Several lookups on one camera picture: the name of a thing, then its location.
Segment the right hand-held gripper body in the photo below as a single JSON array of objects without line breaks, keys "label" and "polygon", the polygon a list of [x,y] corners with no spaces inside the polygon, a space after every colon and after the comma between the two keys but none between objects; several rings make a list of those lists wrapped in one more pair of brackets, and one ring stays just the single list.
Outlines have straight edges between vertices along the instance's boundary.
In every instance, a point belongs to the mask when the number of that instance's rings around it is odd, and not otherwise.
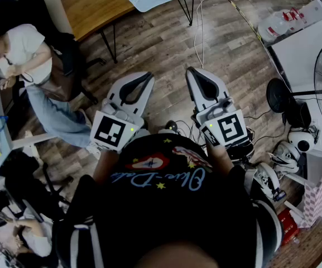
[{"label": "right hand-held gripper body", "polygon": [[212,146],[230,147],[247,139],[243,113],[235,108],[231,97],[194,114],[192,119]]}]

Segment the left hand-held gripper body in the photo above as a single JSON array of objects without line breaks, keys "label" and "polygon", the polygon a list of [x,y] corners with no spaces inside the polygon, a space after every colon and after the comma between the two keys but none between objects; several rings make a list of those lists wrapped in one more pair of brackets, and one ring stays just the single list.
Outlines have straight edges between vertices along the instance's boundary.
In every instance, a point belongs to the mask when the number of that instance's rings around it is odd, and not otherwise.
[{"label": "left hand-held gripper body", "polygon": [[96,111],[90,140],[99,147],[120,152],[144,125],[144,110],[144,97],[129,102],[114,93],[109,94],[103,100],[101,110]]}]

